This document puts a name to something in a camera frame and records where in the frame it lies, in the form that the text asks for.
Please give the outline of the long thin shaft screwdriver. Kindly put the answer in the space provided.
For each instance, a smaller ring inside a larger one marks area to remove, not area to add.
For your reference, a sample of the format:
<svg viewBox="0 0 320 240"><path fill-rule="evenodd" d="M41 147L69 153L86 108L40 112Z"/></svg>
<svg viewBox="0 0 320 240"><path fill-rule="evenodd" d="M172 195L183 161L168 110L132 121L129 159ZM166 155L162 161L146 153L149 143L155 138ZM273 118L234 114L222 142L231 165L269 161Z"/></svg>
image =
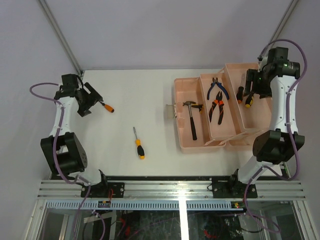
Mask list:
<svg viewBox="0 0 320 240"><path fill-rule="evenodd" d="M201 112L202 109L203 109L203 105L202 104L192 104L191 107L195 108L195 109L198 109L199 112Z"/></svg>

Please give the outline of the black orange tip screwdriver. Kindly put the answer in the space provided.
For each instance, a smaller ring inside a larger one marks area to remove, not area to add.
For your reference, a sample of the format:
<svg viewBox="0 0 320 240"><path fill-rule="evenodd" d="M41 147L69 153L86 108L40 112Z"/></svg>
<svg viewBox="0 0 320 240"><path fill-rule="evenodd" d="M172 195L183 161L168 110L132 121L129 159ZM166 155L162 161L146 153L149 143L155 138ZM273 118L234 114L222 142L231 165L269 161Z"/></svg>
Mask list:
<svg viewBox="0 0 320 240"><path fill-rule="evenodd" d="M236 94L236 99L239 104L241 104L243 101L245 80L246 80L246 76L243 73L241 76L240 86L238 87L237 94Z"/></svg>

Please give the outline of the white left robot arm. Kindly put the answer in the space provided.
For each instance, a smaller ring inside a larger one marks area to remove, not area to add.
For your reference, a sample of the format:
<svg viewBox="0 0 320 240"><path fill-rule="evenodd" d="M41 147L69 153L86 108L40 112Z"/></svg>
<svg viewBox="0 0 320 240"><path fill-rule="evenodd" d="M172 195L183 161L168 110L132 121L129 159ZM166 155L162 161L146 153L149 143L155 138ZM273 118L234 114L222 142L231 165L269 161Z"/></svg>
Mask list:
<svg viewBox="0 0 320 240"><path fill-rule="evenodd" d="M50 135L41 139L41 149L54 175L70 185L82 186L90 198L106 198L110 190L107 177L100 169L88 168L87 154L73 130L76 117L91 114L91 107L102 103L103 97L76 74L61 78L51 99L56 105L54 126Z"/></svg>

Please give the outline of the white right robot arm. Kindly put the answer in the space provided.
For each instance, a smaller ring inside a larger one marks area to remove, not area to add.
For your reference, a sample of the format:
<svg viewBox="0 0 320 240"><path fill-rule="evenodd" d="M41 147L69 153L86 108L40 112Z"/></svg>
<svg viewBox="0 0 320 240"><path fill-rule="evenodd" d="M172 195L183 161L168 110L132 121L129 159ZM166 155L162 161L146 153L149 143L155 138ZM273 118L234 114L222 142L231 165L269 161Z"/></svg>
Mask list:
<svg viewBox="0 0 320 240"><path fill-rule="evenodd" d="M299 134L296 124L296 90L300 64L288 59L286 47L275 47L267 56L258 57L258 69L248 69L241 95L272 99L272 112L268 130L253 142L253 156L237 169L228 181L212 181L215 199L256 198L253 191L258 178L274 166L297 157L305 137Z"/></svg>

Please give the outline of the claw hammer black handle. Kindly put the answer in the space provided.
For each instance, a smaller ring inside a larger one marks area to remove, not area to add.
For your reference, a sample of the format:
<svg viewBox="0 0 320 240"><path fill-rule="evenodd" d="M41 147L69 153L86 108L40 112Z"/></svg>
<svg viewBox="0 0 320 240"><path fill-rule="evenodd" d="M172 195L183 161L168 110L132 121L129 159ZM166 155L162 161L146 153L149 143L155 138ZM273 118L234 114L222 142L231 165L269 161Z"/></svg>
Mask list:
<svg viewBox="0 0 320 240"><path fill-rule="evenodd" d="M191 134L192 134L192 139L196 141L197 138L197 133L196 133L196 127L194 123L194 118L192 114L192 106L196 105L197 103L194 101L186 101L182 105L188 107L188 113L189 113L189 119L190 119L190 128L191 128Z"/></svg>

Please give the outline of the pink translucent plastic toolbox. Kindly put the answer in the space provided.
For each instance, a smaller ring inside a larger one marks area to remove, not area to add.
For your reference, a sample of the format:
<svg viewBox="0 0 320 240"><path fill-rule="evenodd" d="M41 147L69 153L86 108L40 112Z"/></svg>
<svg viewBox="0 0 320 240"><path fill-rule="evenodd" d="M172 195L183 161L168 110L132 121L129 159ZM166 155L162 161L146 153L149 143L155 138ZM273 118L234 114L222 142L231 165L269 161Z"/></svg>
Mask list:
<svg viewBox="0 0 320 240"><path fill-rule="evenodd" d="M255 138L268 130L272 100L253 98L250 108L238 103L237 92L242 74L258 69L257 63L227 63L217 73L177 78L173 82L174 103L166 106L167 117L175 119L181 151L184 154L213 152L227 145L250 150ZM202 104L191 107L197 140L193 140L186 101Z"/></svg>

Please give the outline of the small orange handle screwdriver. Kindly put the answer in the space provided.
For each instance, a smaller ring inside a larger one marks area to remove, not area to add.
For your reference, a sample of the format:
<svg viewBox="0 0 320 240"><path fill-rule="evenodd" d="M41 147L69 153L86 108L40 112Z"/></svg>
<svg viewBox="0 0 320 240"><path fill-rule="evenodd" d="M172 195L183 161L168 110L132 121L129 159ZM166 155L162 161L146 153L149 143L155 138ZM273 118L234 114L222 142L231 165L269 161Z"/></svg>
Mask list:
<svg viewBox="0 0 320 240"><path fill-rule="evenodd" d="M108 104L105 104L104 102L100 101L99 102L107 111L109 111L110 113L113 113L115 111L115 109L113 107L111 107Z"/></svg>

